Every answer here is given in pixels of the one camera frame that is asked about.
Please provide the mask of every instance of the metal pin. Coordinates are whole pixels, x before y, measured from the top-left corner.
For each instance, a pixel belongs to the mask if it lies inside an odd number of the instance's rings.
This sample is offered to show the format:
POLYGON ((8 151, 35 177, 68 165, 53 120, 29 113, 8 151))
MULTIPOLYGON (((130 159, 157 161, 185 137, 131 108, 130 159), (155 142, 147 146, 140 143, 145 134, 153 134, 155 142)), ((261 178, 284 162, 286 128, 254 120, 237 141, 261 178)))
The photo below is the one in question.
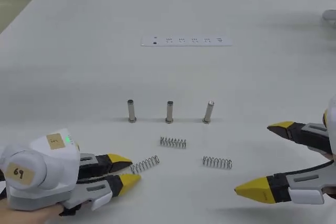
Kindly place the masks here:
POLYGON ((172 122, 173 122, 173 101, 168 101, 166 123, 172 123, 172 122))
POLYGON ((128 114, 129 114, 128 121, 130 123, 135 123, 137 118, 135 117, 133 100, 128 100, 127 105, 128 105, 128 114))
POLYGON ((209 101, 208 102, 208 106, 206 107, 206 112, 205 112, 205 116, 203 118, 203 123, 209 124, 210 123, 210 117, 211 117, 211 113, 212 113, 212 109, 214 108, 214 102, 213 101, 209 101))

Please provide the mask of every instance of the label sticker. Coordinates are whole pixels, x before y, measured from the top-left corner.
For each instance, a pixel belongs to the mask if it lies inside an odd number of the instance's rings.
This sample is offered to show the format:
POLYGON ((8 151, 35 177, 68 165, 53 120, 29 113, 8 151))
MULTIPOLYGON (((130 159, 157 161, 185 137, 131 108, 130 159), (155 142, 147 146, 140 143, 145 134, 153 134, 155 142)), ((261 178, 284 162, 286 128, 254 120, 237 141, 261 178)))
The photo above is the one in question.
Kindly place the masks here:
POLYGON ((26 167, 15 163, 10 163, 7 167, 5 177, 19 182, 22 185, 29 186, 35 176, 35 172, 26 167))
POLYGON ((47 140, 50 145, 50 149, 52 150, 65 147, 62 136, 59 133, 47 135, 47 140))

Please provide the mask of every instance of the power strip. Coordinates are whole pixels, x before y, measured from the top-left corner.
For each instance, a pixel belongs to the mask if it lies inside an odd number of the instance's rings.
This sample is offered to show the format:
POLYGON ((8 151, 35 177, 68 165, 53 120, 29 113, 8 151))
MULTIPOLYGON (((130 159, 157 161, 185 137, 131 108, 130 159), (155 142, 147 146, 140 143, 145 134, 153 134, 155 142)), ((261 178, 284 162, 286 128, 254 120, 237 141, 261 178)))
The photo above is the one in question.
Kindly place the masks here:
POLYGON ((143 37, 142 46, 167 47, 167 46, 232 46, 232 41, 225 36, 152 36, 143 37))

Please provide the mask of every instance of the tabletop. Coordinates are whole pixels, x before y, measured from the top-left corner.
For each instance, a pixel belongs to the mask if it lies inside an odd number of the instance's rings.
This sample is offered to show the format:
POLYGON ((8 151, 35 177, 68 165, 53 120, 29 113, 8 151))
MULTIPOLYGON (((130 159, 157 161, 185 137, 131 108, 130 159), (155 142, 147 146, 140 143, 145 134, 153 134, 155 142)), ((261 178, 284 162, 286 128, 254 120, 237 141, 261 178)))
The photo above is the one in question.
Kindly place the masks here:
POLYGON ((234 192, 326 161, 266 127, 321 122, 336 86, 336 30, 321 15, 334 3, 32 0, 0 35, 0 143, 67 127, 84 153, 160 158, 128 194, 61 223, 334 223, 327 196, 322 206, 265 205, 234 192), (179 35, 224 35, 233 44, 141 46, 144 36, 179 35), (162 135, 186 139, 187 149, 159 146, 162 135), (203 156, 230 158, 233 167, 203 167, 203 156))

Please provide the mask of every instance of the metal spring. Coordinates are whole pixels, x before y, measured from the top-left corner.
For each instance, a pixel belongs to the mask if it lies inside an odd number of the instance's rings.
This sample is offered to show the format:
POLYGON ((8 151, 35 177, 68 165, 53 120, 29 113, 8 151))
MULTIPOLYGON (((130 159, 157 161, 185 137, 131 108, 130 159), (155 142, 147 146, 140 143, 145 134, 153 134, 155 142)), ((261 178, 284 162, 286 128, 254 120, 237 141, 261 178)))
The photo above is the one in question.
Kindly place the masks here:
POLYGON ((157 165, 160 162, 158 156, 153 156, 144 161, 138 162, 130 166, 131 172, 133 174, 140 173, 148 168, 151 168, 154 165, 157 165))
POLYGON ((167 138, 164 136, 160 137, 160 145, 165 145, 169 147, 178 147, 178 148, 186 148, 187 140, 186 139, 176 139, 176 138, 167 138))
POLYGON ((232 168, 232 160, 219 158, 219 157, 203 157, 203 165, 218 167, 223 169, 231 169, 232 168))

